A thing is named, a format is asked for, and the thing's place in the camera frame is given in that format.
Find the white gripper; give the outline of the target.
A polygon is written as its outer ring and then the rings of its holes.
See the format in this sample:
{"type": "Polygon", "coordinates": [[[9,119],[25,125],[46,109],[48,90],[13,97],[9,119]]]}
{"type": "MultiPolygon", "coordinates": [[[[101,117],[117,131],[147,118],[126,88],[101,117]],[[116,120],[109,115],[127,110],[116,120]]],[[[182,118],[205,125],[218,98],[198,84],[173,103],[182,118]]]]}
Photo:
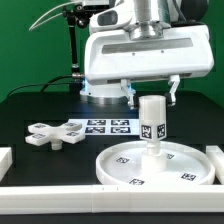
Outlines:
{"type": "Polygon", "coordinates": [[[133,110],[136,91],[131,82],[169,78],[166,102],[174,106],[180,76],[203,77],[214,59],[208,28],[198,25],[165,29],[161,39],[132,40],[124,30],[95,33],[87,40],[84,65],[86,79],[93,85],[121,80],[121,90],[133,110]]]}

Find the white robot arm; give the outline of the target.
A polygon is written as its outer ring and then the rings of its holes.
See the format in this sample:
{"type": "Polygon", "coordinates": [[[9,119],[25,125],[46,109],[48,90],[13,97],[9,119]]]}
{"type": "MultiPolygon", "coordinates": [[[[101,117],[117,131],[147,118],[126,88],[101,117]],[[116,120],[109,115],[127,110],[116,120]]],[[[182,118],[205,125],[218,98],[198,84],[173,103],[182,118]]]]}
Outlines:
{"type": "Polygon", "coordinates": [[[209,29],[188,21],[183,0],[116,0],[90,18],[82,98],[135,107],[133,82],[166,80],[168,102],[182,78],[203,77],[214,65],[209,29]]]}

